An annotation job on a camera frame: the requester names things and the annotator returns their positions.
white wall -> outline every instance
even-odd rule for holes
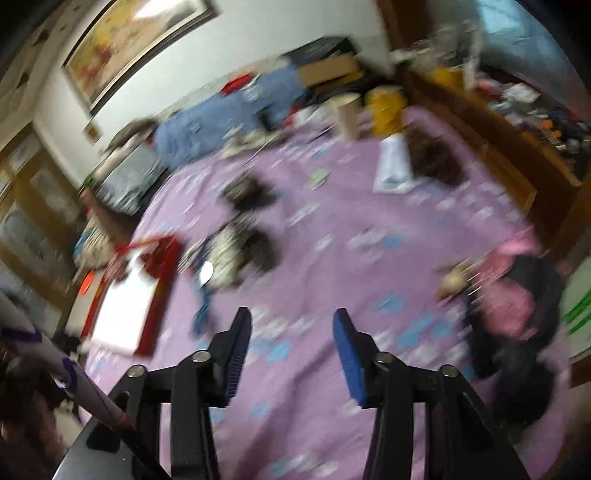
[[[241,66],[297,48],[323,35],[350,35],[362,55],[387,66],[387,41],[373,0],[215,0],[219,16],[169,46],[133,75],[90,120],[61,68],[68,52],[108,0],[99,0],[57,58],[37,102],[34,123],[75,183],[97,165],[98,151],[130,120],[157,114],[209,81]]]

purple bedsheet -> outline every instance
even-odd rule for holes
[[[280,198],[256,214],[280,251],[279,267],[248,277],[237,290],[216,293],[212,331],[201,339],[190,334],[199,301],[189,279],[179,276],[153,357],[124,358],[93,348],[89,375],[108,392],[133,364],[175,365],[226,329],[239,306],[248,306],[254,327],[238,395],[227,409],[211,412],[222,478],[360,479],[374,411],[360,411],[349,399],[332,339],[332,313],[347,308],[359,330],[410,365],[436,369],[451,363],[470,380],[459,329],[462,307],[457,302],[437,307],[440,275],[434,270],[483,254],[527,224],[456,132],[420,108],[408,108],[405,119],[443,135],[469,181],[454,190],[428,182],[403,196],[375,194],[378,140],[344,144],[323,137],[297,145],[299,133],[249,165]],[[213,232],[230,215],[217,199],[220,189],[244,161],[214,155],[178,171],[156,194],[135,240],[174,231],[190,242]],[[306,184],[318,168],[330,176],[312,191]],[[543,355],[557,373],[556,394],[517,447],[532,479],[552,465],[563,440],[569,370],[562,331]],[[475,383],[485,401],[492,382]],[[413,478],[418,479],[424,429],[420,419],[416,423]],[[165,408],[166,468],[169,425]]]

silver bolt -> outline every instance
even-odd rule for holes
[[[141,377],[144,373],[146,373],[146,367],[143,365],[134,365],[127,370],[127,376],[131,378]]]
[[[457,377],[459,372],[457,371],[457,368],[453,365],[443,365],[441,367],[441,373],[444,377],[454,378]]]
[[[388,352],[378,352],[375,354],[374,360],[379,364],[391,364],[394,362],[394,355]]]
[[[212,357],[207,350],[198,350],[193,354],[193,362],[197,362],[198,364],[203,364],[207,362]]]

picture frame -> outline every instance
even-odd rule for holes
[[[94,116],[148,61],[215,16],[210,0],[111,0],[63,68]]]

wooden headboard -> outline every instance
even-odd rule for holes
[[[591,205],[584,198],[589,176],[583,188],[555,152],[519,132],[476,95],[440,86],[411,69],[402,71],[402,79],[409,101],[453,126],[527,214],[553,256],[565,256],[591,223]]]

